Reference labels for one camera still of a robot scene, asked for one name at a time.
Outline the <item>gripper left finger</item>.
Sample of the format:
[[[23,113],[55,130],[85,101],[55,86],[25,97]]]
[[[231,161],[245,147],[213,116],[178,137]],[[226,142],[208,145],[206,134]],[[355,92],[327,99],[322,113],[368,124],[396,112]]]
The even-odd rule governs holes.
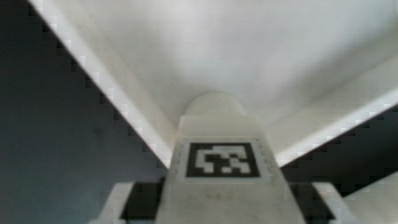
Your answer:
[[[155,224],[162,186],[160,182],[117,183],[99,215],[87,224]]]

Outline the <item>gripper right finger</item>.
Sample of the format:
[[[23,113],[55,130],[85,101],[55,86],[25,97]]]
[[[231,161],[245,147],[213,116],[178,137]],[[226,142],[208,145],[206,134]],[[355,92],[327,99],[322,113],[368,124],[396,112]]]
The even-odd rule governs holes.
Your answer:
[[[304,224],[366,224],[329,182],[291,182],[290,189],[304,215]]]

